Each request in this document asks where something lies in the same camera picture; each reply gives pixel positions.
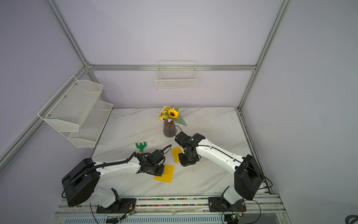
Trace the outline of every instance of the marble table surface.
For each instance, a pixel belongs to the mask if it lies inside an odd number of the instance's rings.
[[[139,152],[136,142],[147,142],[144,152],[163,149],[169,144],[173,148],[179,146],[174,137],[164,136],[163,121],[157,119],[161,110],[113,109],[93,153],[93,161],[126,159],[133,151]],[[179,113],[188,125],[179,126],[187,135],[199,133],[229,152],[242,156],[251,154],[234,107],[180,108]],[[122,196],[179,196],[220,195],[234,183],[228,171],[205,157],[195,165],[182,167],[168,152],[165,164],[175,166],[171,183],[155,181],[152,175],[138,173],[108,179],[101,185],[115,188]]]

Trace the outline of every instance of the white wall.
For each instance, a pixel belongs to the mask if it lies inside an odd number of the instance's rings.
[[[43,0],[2,1],[0,40],[2,154],[81,64]],[[90,153],[44,124],[0,178],[0,222],[50,223],[61,179]]]
[[[0,154],[81,68],[43,0],[1,5]]]
[[[157,90],[156,71],[96,71],[117,108],[237,106],[251,71],[198,71],[195,90]]]
[[[92,64],[254,65],[281,0],[57,2]]]
[[[358,214],[357,12],[293,0],[243,107],[293,224]]]

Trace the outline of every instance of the purple vase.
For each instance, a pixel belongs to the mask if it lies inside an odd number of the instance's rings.
[[[164,121],[163,134],[168,138],[171,138],[176,135],[176,127],[174,121],[171,122],[167,122],[166,120]]]

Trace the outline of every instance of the white wire basket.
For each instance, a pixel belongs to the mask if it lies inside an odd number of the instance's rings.
[[[77,148],[95,147],[113,104],[97,100],[78,132],[71,132],[67,139]]]
[[[158,63],[158,74],[155,79],[158,90],[196,89],[197,74],[195,61],[159,61],[170,62],[170,65]]]
[[[58,132],[78,132],[102,92],[102,85],[89,80],[77,80],[46,115],[38,116]]]

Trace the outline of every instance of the green leaf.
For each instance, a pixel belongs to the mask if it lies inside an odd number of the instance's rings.
[[[172,118],[173,121],[177,122],[178,124],[187,126],[182,116],[179,116],[178,118]]]

